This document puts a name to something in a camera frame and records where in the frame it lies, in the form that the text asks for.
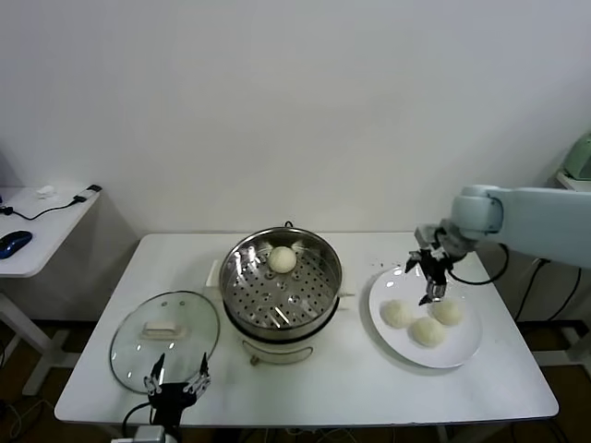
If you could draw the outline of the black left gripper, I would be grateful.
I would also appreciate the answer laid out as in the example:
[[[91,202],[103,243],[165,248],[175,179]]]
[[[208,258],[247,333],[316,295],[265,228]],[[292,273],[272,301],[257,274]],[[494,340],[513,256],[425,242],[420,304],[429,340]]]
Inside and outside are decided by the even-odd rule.
[[[153,409],[153,425],[180,425],[185,409],[197,402],[197,395],[202,394],[211,384],[208,355],[203,354],[199,371],[187,383],[165,383],[161,385],[161,373],[165,360],[162,353],[151,372],[143,378],[148,401]]]

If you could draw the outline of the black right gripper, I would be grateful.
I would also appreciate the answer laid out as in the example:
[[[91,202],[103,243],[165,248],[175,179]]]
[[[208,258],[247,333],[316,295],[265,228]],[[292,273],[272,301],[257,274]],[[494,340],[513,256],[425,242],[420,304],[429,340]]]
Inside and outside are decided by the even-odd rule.
[[[446,293],[446,272],[453,269],[453,260],[445,252],[440,257],[435,257],[432,250],[421,248],[409,252],[404,271],[410,272],[417,265],[428,280],[426,293],[418,304],[427,305],[442,301]]]

